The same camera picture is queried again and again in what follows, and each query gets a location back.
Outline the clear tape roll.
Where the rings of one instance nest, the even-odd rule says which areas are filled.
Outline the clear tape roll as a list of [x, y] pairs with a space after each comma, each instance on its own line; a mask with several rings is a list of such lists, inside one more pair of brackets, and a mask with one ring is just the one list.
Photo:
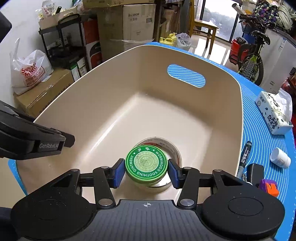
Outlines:
[[[167, 159], [173, 159], [179, 166], [182, 166], [181, 153], [172, 142], [166, 140], [165, 138], [161, 138], [161, 137], [145, 138], [144, 140], [141, 140], [140, 142], [138, 142], [135, 145], [135, 147], [140, 145], [156, 146], [165, 153]], [[171, 185], [171, 180], [168, 173], [166, 173], [165, 176], [158, 183], [147, 186], [146, 189], [149, 190], [149, 192], [161, 192], [169, 188], [170, 185]]]

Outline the wooden chair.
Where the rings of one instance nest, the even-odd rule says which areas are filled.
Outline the wooden chair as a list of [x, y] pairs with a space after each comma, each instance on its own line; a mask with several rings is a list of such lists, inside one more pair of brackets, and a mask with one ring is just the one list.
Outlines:
[[210, 22], [197, 20], [194, 17], [194, 1], [189, 1], [189, 36], [193, 34], [206, 38], [206, 48], [209, 48], [209, 54], [212, 53], [216, 32], [218, 27]]

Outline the translucent plastic bag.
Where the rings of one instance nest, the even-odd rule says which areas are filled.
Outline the translucent plastic bag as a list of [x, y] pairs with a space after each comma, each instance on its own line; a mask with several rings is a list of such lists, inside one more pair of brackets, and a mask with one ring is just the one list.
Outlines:
[[192, 45], [191, 37], [186, 33], [180, 33], [176, 35], [176, 38], [176, 47], [182, 50], [189, 51]]

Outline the green black bicycle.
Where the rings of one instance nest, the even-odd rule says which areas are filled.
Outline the green black bicycle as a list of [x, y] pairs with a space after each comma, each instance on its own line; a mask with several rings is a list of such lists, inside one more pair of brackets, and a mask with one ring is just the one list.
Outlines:
[[231, 41], [229, 61], [238, 66], [240, 75], [259, 86], [264, 76], [260, 52], [265, 44], [271, 44], [266, 30], [276, 26], [277, 10], [265, 3], [259, 6], [254, 15], [249, 15], [236, 3], [232, 7], [238, 13], [243, 36]]

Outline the purple orange toy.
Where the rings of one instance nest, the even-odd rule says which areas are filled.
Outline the purple orange toy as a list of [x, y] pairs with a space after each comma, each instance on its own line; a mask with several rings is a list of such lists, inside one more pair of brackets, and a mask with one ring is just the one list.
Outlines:
[[269, 180], [269, 179], [262, 179], [259, 183], [259, 189], [262, 191], [274, 196], [278, 197], [279, 195], [279, 190], [278, 190], [278, 185], [275, 181]]

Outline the floor cardboard box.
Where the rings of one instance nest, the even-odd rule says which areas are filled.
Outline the floor cardboard box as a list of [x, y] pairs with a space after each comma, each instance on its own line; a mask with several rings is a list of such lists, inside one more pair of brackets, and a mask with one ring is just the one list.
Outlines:
[[16, 107], [36, 118], [73, 83], [74, 79], [70, 70], [56, 68], [45, 81], [19, 96], [14, 94]]

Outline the beige plastic storage bin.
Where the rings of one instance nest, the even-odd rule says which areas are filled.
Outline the beige plastic storage bin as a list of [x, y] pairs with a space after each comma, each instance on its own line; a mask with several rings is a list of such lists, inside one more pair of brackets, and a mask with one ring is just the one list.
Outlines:
[[111, 167], [152, 137], [173, 144], [183, 167], [235, 175], [243, 137], [241, 88], [206, 60], [143, 45], [81, 77], [36, 123], [72, 134], [75, 144], [56, 156], [17, 161], [28, 193], [70, 169], [91, 173]]

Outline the blue silicone baking mat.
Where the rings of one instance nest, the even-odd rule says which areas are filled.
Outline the blue silicone baking mat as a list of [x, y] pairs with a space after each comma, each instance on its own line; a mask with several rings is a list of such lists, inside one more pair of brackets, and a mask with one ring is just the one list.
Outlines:
[[[292, 163], [295, 163], [295, 147], [293, 132], [288, 131], [284, 136], [274, 136], [270, 133], [262, 115], [259, 113], [259, 109], [255, 104], [255, 99], [262, 90], [260, 87], [255, 86], [250, 81], [241, 77], [238, 73], [227, 68], [222, 64], [218, 64], [212, 60], [208, 60], [204, 57], [195, 55], [188, 51], [177, 49], [176, 47], [169, 47], [157, 42], [145, 44], [145, 46], [157, 46], [159, 48], [174, 50], [179, 53], [185, 53], [188, 56], [193, 56], [196, 59], [204, 60], [207, 63], [215, 65], [218, 68], [223, 69], [232, 75], [240, 84], [242, 91], [242, 103], [243, 103], [243, 143], [244, 141], [251, 141], [253, 144], [251, 154], [248, 159], [248, 164], [257, 163], [264, 166], [264, 176], [267, 179], [272, 179], [277, 182], [280, 190], [279, 200], [282, 201], [286, 210], [286, 216], [283, 221], [283, 225], [280, 227], [276, 235], [276, 240], [289, 240], [293, 230], [293, 222], [295, 221], [295, 165], [290, 169], [281, 171], [280, 168], [274, 166], [269, 161], [269, 154], [271, 149], [279, 147], [284, 150], [289, 157], [291, 157]], [[205, 78], [201, 77], [200, 73], [194, 73], [193, 70], [185, 70], [184, 67], [171, 64], [168, 66], [168, 73], [173, 77], [180, 78], [181, 81], [185, 81], [195, 87], [202, 87], [205, 83]], [[27, 195], [29, 188], [25, 187], [25, 184], [21, 178], [20, 167], [15, 160], [8, 160], [8, 166], [12, 175], [19, 184], [23, 193]]]

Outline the yellow detergent jug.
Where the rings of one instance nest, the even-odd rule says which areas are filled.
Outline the yellow detergent jug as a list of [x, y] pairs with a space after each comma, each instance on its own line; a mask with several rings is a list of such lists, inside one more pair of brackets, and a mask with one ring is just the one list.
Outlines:
[[170, 33], [168, 37], [160, 37], [159, 38], [159, 43], [169, 45], [169, 46], [175, 46], [177, 42], [177, 36], [176, 33]]

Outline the black marker pen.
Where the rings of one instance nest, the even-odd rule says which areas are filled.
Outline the black marker pen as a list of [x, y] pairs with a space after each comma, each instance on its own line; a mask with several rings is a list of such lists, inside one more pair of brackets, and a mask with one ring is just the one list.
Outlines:
[[247, 141], [246, 144], [243, 147], [242, 152], [241, 152], [238, 171], [237, 171], [237, 174], [236, 174], [237, 178], [240, 178], [240, 179], [242, 178], [242, 174], [243, 174], [244, 168], [246, 166], [249, 154], [251, 152], [251, 148], [252, 148], [252, 142]]

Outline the white red plastic bag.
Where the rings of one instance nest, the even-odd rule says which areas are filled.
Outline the white red plastic bag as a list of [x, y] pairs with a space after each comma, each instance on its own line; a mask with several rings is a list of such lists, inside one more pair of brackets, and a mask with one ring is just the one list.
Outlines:
[[29, 56], [18, 56], [20, 38], [10, 52], [11, 86], [16, 95], [35, 87], [53, 73], [53, 67], [44, 52], [35, 50]]

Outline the large stacked cardboard box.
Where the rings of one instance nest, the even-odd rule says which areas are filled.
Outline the large stacked cardboard box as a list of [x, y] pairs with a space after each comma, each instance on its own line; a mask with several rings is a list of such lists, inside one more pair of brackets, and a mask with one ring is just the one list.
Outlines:
[[102, 60], [154, 40], [155, 4], [128, 4], [97, 10]]

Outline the green ointment tin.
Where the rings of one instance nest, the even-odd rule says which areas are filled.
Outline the green ointment tin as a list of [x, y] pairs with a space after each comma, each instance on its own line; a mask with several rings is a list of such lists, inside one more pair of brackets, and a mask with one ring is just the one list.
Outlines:
[[152, 145], [139, 145], [127, 154], [125, 171], [135, 183], [154, 186], [166, 175], [168, 160], [165, 153]]

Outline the white pill bottle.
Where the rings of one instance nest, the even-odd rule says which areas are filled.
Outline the white pill bottle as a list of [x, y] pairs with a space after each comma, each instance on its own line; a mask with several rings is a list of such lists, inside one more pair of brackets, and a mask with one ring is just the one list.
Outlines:
[[280, 168], [287, 169], [291, 164], [290, 157], [280, 148], [274, 148], [270, 154], [270, 161]]

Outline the black remote control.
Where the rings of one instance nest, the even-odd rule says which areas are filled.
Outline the black remote control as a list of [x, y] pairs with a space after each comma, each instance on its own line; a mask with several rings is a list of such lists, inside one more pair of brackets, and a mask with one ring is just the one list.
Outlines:
[[260, 181], [264, 178], [264, 166], [259, 164], [249, 164], [247, 166], [247, 182], [259, 187]]

